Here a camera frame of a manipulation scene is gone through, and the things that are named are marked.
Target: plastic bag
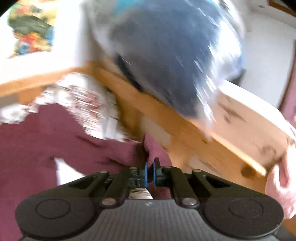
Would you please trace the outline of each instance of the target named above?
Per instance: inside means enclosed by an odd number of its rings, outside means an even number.
[[[95,39],[139,91],[184,117],[212,123],[217,87],[242,68],[240,39],[225,5],[212,0],[86,3]]]

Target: wall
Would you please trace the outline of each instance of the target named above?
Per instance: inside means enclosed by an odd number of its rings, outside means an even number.
[[[0,83],[25,76],[81,66],[97,58],[82,0],[60,0],[56,35],[51,52],[37,52],[9,59],[15,38],[7,25],[8,12],[0,17]]]
[[[278,107],[290,73],[296,29],[253,14],[245,41],[246,75],[241,87]]]

